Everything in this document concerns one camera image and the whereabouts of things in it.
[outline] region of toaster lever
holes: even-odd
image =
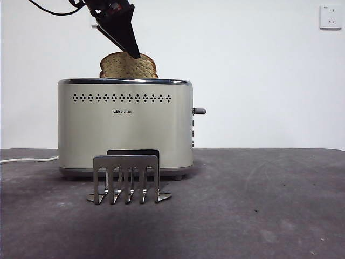
[[[206,113],[206,109],[193,108],[193,114],[205,114],[205,113]]]

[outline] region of white cable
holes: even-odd
[[[0,163],[21,162],[21,161],[49,162],[49,161],[53,161],[57,159],[59,159],[58,156],[54,156],[52,158],[15,158],[15,159],[1,160]]]

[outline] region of electrical socket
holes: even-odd
[[[342,28],[342,9],[340,5],[320,6],[320,29]]]

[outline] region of dark tabletop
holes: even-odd
[[[1,165],[2,258],[345,258],[345,152],[197,149],[170,200],[99,206],[58,162]],[[50,157],[5,149],[1,159]]]

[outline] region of stainless steel toaster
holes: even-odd
[[[156,149],[162,176],[193,165],[192,84],[176,79],[65,79],[58,84],[59,162],[65,176],[92,176],[112,149]]]

